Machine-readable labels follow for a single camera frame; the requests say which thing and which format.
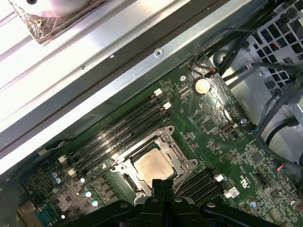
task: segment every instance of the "capacitor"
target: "capacitor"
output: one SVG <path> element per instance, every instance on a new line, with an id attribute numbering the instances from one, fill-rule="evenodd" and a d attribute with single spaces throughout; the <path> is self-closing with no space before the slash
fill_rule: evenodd
<path id="1" fill-rule="evenodd" d="M 252 209 L 255 209 L 257 207 L 257 203 L 253 200 L 248 200 L 247 203 Z"/>
<path id="2" fill-rule="evenodd" d="M 199 78 L 194 81 L 193 90 L 196 94 L 205 95 L 210 91 L 210 82 L 205 78 Z"/>
<path id="3" fill-rule="evenodd" d="M 247 124 L 247 119 L 246 118 L 241 118 L 240 122 L 241 122 L 241 124 L 245 125 L 245 124 Z"/>
<path id="4" fill-rule="evenodd" d="M 58 174 L 56 172 L 52 172 L 51 176 L 55 179 L 58 176 Z"/>
<path id="5" fill-rule="evenodd" d="M 93 201 L 91 202 L 91 205 L 92 205 L 93 207 L 98 206 L 98 201 L 97 201 L 97 200 L 93 200 Z"/>
<path id="6" fill-rule="evenodd" d="M 89 198 L 91 196 L 91 192 L 90 191 L 85 192 L 85 196 Z"/>
<path id="7" fill-rule="evenodd" d="M 61 183 L 61 179 L 60 179 L 59 177 L 57 177 L 57 178 L 55 179 L 55 181 L 56 181 L 56 184 L 60 184 L 60 183 Z"/>

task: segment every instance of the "wire bundle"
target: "wire bundle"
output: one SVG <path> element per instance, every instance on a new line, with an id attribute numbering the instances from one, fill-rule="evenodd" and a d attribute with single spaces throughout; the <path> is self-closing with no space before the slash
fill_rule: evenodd
<path id="1" fill-rule="evenodd" d="M 276 171 L 277 171 L 277 172 L 285 172 L 285 171 L 286 171 L 286 168 L 285 168 L 285 166 L 282 164 Z"/>

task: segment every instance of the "ventilation grille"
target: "ventilation grille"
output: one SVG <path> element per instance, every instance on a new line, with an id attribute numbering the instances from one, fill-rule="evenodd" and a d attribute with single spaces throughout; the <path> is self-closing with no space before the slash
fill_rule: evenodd
<path id="1" fill-rule="evenodd" d="M 303 0 L 276 9 L 278 13 L 258 29 L 248 42 L 251 54 L 264 63 L 298 64 L 303 60 Z M 282 87 L 292 81 L 285 71 L 269 70 Z"/>

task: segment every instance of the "black cable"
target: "black cable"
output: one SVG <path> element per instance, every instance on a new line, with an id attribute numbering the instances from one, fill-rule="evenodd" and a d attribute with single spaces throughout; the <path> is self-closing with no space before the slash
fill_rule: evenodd
<path id="1" fill-rule="evenodd" d="M 288 92 L 286 92 L 284 95 L 282 95 L 277 102 L 275 103 L 275 105 L 273 106 L 273 108 L 268 112 L 268 114 L 265 116 L 263 123 L 261 124 L 259 130 L 257 131 L 257 136 L 256 136 L 256 143 L 257 145 L 263 149 L 265 152 L 269 153 L 270 155 L 272 155 L 273 157 L 275 157 L 276 159 L 280 160 L 282 163 L 289 165 L 291 167 L 294 168 L 298 168 L 303 170 L 303 165 L 298 165 L 296 163 L 293 163 L 285 158 L 283 158 L 282 156 L 276 154 L 272 149 L 270 149 L 267 144 L 265 143 L 265 141 L 262 139 L 261 135 L 262 132 L 264 131 L 264 129 L 267 127 L 267 125 L 269 124 L 269 122 L 274 118 L 274 116 L 276 115 L 276 113 L 281 109 L 281 107 L 298 91 L 298 89 L 300 89 L 302 87 L 302 84 L 297 85 L 294 84 L 292 86 L 290 86 L 290 89 Z"/>
<path id="2" fill-rule="evenodd" d="M 262 24 L 264 24 L 265 22 L 267 22 L 268 20 L 270 20 L 276 13 L 274 11 L 272 11 L 271 13 L 268 13 L 266 16 L 264 16 L 263 18 L 261 18 L 259 21 L 256 21 L 252 27 L 259 27 Z M 230 67 L 230 65 L 232 64 L 233 60 L 236 58 L 239 50 L 241 49 L 241 47 L 244 45 L 244 43 L 246 42 L 246 39 L 250 36 L 251 34 L 244 34 L 241 35 L 236 42 L 234 43 L 234 45 L 231 47 L 230 51 L 227 53 L 227 55 L 225 56 L 224 60 L 222 61 L 221 65 L 220 65 L 220 69 L 219 69 L 219 74 L 223 75 L 226 70 Z"/>
<path id="3" fill-rule="evenodd" d="M 244 73 L 245 71 L 249 70 L 249 68 L 245 65 L 241 68 L 239 68 L 237 71 L 235 71 L 233 74 L 227 76 L 227 77 L 224 77 L 223 78 L 223 81 L 226 82 L 228 80 L 231 80 L 231 79 L 234 79 L 235 77 L 241 75 L 242 73 Z"/>
<path id="4" fill-rule="evenodd" d="M 267 111 L 269 109 L 269 106 L 270 104 L 272 103 L 272 101 L 274 101 L 275 98 L 277 98 L 278 96 L 281 96 L 282 95 L 282 91 L 280 89 L 275 89 L 272 97 L 266 102 L 264 108 L 263 108 L 263 111 L 262 111 L 262 114 L 261 114 L 261 118 L 260 118 L 260 122 L 257 126 L 257 130 L 260 128 L 261 124 L 263 123 L 263 120 L 267 114 Z"/>
<path id="5" fill-rule="evenodd" d="M 293 73 L 294 71 L 301 70 L 303 67 L 303 65 L 283 65 L 283 64 L 270 64 L 270 63 L 263 63 L 263 62 L 252 63 L 251 66 L 254 68 L 265 67 L 265 68 L 274 69 L 274 70 L 284 70 L 284 71 L 287 71 L 288 73 Z M 241 67 L 240 69 L 238 69 L 237 71 L 235 71 L 233 74 L 231 74 L 227 77 L 224 77 L 223 81 L 226 82 L 228 80 L 231 80 L 250 69 L 251 68 L 248 67 L 248 65 L 245 65 L 245 66 Z"/>
<path id="6" fill-rule="evenodd" d="M 257 28 L 257 27 L 252 27 L 251 25 L 257 21 L 260 20 L 260 18 L 264 17 L 266 14 L 268 14 L 268 5 L 264 6 L 264 8 L 260 9 L 255 15 L 253 15 L 247 22 L 245 22 L 241 27 L 247 27 L 247 28 Z M 223 37 L 221 40 L 218 42 L 214 43 L 212 46 L 208 47 L 205 50 L 205 53 L 208 57 L 211 57 L 214 55 L 218 50 L 220 50 L 222 47 L 226 46 L 229 44 L 231 41 L 235 40 L 237 37 L 239 37 L 241 33 L 239 32 L 232 32 L 225 37 Z"/>
<path id="7" fill-rule="evenodd" d="M 271 132 L 270 134 L 268 135 L 267 139 L 266 139 L 266 144 L 267 146 L 269 146 L 271 140 L 273 139 L 273 137 L 283 128 L 285 127 L 292 127 L 292 126 L 296 126 L 298 125 L 299 122 L 298 120 L 295 118 L 295 117 L 291 117 L 291 118 L 287 118 L 287 119 L 284 119 L 282 121 L 281 124 L 279 124 L 277 127 L 275 127 Z"/>
<path id="8" fill-rule="evenodd" d="M 247 28 L 237 28 L 237 27 L 225 27 L 225 28 L 222 28 L 221 30 L 219 30 L 217 33 L 215 33 L 213 36 L 211 36 L 209 38 L 208 41 L 206 41 L 202 47 L 200 48 L 199 52 L 195 55 L 194 57 L 194 63 L 197 63 L 198 61 L 198 58 L 201 54 L 201 52 L 207 48 L 209 46 L 209 44 L 211 42 L 214 41 L 214 39 L 216 39 L 217 37 L 219 37 L 223 32 L 226 32 L 226 31 L 238 31 L 238 32 L 246 32 L 246 33 L 249 33 L 249 34 L 252 34 L 252 33 L 256 33 L 257 31 L 254 30 L 254 29 L 247 29 Z"/>

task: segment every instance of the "ram slot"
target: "ram slot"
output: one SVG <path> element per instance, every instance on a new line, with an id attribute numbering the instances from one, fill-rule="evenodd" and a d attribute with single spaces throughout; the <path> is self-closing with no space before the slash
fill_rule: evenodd
<path id="1" fill-rule="evenodd" d="M 125 122 L 128 122 L 128 121 L 130 121 L 130 119 L 133 119 L 134 115 L 136 116 L 137 114 L 148 110 L 149 108 L 151 108 L 152 106 L 154 106 L 155 104 L 157 104 L 159 102 L 160 102 L 160 100 L 158 98 L 151 98 L 151 97 L 146 98 L 145 100 L 140 102 L 138 105 L 133 107 L 126 114 L 113 120 L 104 129 L 102 129 L 97 134 L 95 134 L 93 137 L 91 137 L 88 140 L 86 140 L 85 142 L 83 142 L 82 147 L 75 152 L 71 152 L 69 154 L 69 156 L 72 158 L 81 156 L 84 150 L 86 150 L 87 148 L 89 148 L 90 146 L 94 145 L 96 142 L 99 141 L 100 136 L 110 133 L 111 131 L 115 130 L 117 127 L 120 127 L 121 124 L 123 125 Z"/>
<path id="2" fill-rule="evenodd" d="M 79 161 L 79 165 L 78 167 L 82 167 L 84 165 L 86 165 L 87 163 L 89 163 L 91 160 L 93 160 L 95 157 L 99 156 L 102 151 L 107 150 L 108 148 L 114 146 L 116 143 L 123 141 L 123 138 L 125 136 L 127 136 L 131 130 L 135 130 L 136 127 L 142 123 L 145 123 L 146 120 L 152 118 L 153 116 L 155 116 L 156 114 L 158 114 L 160 112 L 160 108 L 155 108 L 153 109 L 151 112 L 148 113 L 144 113 L 141 116 L 138 116 L 138 119 L 136 119 L 135 122 L 130 122 L 128 127 L 129 128 L 125 128 L 122 131 L 124 131 L 122 134 L 113 137 L 113 139 L 108 143 L 108 144 L 104 144 L 101 143 L 99 146 L 95 147 L 95 152 L 92 152 L 89 156 L 87 156 L 85 159 L 82 159 Z"/>
<path id="3" fill-rule="evenodd" d="M 92 163 L 90 166 L 88 166 L 85 170 L 82 170 L 84 174 L 92 172 L 95 168 L 97 168 L 99 165 L 101 165 L 105 160 L 110 158 L 115 153 L 121 151 L 123 148 L 127 148 L 128 146 L 132 145 L 139 137 L 144 135 L 146 133 L 146 129 L 153 129 L 157 126 L 159 126 L 162 121 L 169 116 L 169 113 L 166 112 L 162 114 L 162 116 L 155 117 L 155 121 L 149 122 L 147 125 L 141 125 L 139 128 L 132 132 L 131 137 L 129 137 L 126 141 L 119 144 L 117 147 L 115 147 L 113 150 L 108 152 L 106 155 L 102 156 L 101 159 L 98 161 Z"/>
<path id="4" fill-rule="evenodd" d="M 210 169 L 205 169 L 181 186 L 177 195 L 191 198 L 194 202 L 200 202 L 212 195 L 222 192 L 220 184 L 214 180 L 214 174 Z"/>

